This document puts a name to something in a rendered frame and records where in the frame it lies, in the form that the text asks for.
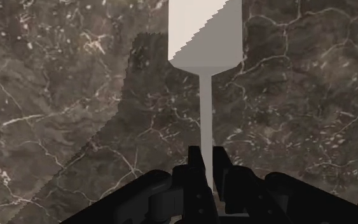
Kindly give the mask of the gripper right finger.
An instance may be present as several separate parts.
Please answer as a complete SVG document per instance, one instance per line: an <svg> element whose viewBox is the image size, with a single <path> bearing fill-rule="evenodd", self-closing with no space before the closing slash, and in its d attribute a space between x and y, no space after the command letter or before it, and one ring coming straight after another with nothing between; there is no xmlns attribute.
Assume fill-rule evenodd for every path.
<svg viewBox="0 0 358 224"><path fill-rule="evenodd" d="M281 172L261 179L213 147L213 178L228 214L246 211L254 224L358 224L358 206Z"/></svg>

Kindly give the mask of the white spatula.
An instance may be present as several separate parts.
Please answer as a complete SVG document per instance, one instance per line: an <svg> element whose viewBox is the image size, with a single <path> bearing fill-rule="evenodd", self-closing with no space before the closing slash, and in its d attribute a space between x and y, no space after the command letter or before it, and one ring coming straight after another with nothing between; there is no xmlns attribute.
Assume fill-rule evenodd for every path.
<svg viewBox="0 0 358 224"><path fill-rule="evenodd" d="M243 59L242 0L169 0L168 61L199 77L201 152L212 177L212 77Z"/></svg>

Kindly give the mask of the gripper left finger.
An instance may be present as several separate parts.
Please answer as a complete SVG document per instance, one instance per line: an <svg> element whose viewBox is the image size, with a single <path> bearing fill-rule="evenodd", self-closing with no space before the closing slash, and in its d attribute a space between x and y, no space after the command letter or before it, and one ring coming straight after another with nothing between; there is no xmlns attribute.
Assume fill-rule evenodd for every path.
<svg viewBox="0 0 358 224"><path fill-rule="evenodd" d="M188 148L188 163L172 173L152 170L72 215L60 224L219 224L200 148Z"/></svg>

